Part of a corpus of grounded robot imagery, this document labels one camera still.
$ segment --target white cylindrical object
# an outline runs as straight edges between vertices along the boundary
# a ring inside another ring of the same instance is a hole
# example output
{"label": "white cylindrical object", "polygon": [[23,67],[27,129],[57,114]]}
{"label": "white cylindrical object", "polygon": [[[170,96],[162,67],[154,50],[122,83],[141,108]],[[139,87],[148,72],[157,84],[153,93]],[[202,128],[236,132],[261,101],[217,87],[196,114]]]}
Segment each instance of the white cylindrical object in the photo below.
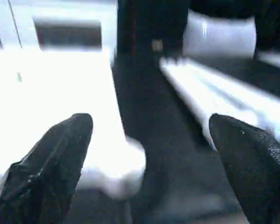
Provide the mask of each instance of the white cylindrical object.
{"label": "white cylindrical object", "polygon": [[255,111],[265,122],[266,130],[280,142],[280,98],[257,87],[232,78],[217,70],[210,69],[193,60],[183,62],[185,76],[196,76],[226,95]]}
{"label": "white cylindrical object", "polygon": [[184,54],[253,57],[255,46],[254,18],[218,19],[189,11],[188,24],[183,35]]}
{"label": "white cylindrical object", "polygon": [[252,111],[241,111],[229,101],[201,82],[196,76],[187,75],[183,66],[161,61],[161,68],[170,83],[183,98],[189,109],[195,114],[203,128],[203,134],[214,148],[209,131],[209,119],[212,114],[228,115],[250,125],[259,126],[258,117]]}

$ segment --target white cabinet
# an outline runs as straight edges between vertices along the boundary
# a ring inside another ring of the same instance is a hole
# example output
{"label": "white cabinet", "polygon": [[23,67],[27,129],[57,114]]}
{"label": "white cabinet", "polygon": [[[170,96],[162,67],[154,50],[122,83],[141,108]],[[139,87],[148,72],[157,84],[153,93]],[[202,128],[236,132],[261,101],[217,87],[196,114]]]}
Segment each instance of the white cabinet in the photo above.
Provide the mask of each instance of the white cabinet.
{"label": "white cabinet", "polygon": [[102,48],[115,53],[116,0],[10,2],[23,48]]}
{"label": "white cabinet", "polygon": [[7,0],[0,0],[0,48],[19,48],[19,38]]}

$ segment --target white object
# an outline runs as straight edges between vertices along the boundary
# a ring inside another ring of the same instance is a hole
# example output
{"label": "white object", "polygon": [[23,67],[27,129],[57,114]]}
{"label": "white object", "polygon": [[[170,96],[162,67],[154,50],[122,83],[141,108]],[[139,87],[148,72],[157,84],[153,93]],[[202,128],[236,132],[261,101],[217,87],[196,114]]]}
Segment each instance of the white object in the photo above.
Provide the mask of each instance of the white object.
{"label": "white object", "polygon": [[[217,87],[229,97],[245,105],[247,110],[254,112],[259,121],[257,126],[266,129],[280,142],[280,98],[277,96],[190,59],[186,61],[181,59],[178,65],[172,66],[170,76],[176,77],[180,86],[186,82],[185,78],[182,80],[180,77],[195,76],[201,82]],[[189,87],[183,88],[185,92],[191,93],[192,91]]]}
{"label": "white object", "polygon": [[162,59],[160,65],[166,78],[177,90],[189,109],[195,114],[203,128],[205,138],[213,149],[215,149],[215,146],[209,130],[209,120],[212,114],[229,115],[250,125],[259,125],[255,113],[249,110],[239,110],[229,101],[208,88],[195,75],[185,73],[184,64],[176,65],[173,62]]}
{"label": "white object", "polygon": [[35,23],[100,24],[102,48],[110,52],[111,60],[117,45],[117,2],[10,0],[23,48],[39,48]]}
{"label": "white object", "polygon": [[50,127],[85,112],[94,128],[78,188],[137,192],[146,158],[126,140],[108,54],[22,50],[17,58],[22,81],[0,83],[0,179]]}
{"label": "white object", "polygon": [[198,56],[250,56],[256,46],[254,18],[216,19],[189,11],[183,53]]}
{"label": "white object", "polygon": [[0,0],[0,41],[4,49],[20,48],[8,0]]}
{"label": "white object", "polygon": [[280,67],[280,53],[279,52],[259,52],[258,59],[267,62],[271,65]]}

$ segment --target black textured glove material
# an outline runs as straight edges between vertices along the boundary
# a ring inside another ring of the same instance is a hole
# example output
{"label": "black textured glove material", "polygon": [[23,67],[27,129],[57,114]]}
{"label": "black textured glove material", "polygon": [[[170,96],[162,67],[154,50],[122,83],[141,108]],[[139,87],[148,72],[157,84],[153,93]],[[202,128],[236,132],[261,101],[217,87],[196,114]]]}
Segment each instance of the black textured glove material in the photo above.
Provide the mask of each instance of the black textured glove material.
{"label": "black textured glove material", "polygon": [[280,147],[266,131],[214,114],[210,134],[251,224],[280,224]]}
{"label": "black textured glove material", "polygon": [[53,126],[0,186],[0,224],[59,224],[70,209],[93,129],[89,114]]}

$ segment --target white pipe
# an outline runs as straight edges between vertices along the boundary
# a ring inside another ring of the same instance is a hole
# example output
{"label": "white pipe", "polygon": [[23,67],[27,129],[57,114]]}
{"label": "white pipe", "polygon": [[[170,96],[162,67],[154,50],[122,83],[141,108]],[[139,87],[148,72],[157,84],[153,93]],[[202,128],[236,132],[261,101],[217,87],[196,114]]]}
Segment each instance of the white pipe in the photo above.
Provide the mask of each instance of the white pipe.
{"label": "white pipe", "polygon": [[255,113],[249,110],[239,110],[208,88],[197,77],[185,74],[182,66],[176,66],[175,63],[161,60],[161,69],[202,125],[203,134],[214,149],[209,131],[209,119],[212,114],[233,116],[253,126],[259,126]]}
{"label": "white pipe", "polygon": [[185,76],[196,76],[254,111],[263,121],[261,128],[280,142],[280,98],[190,59],[181,59],[176,67],[181,67]]}

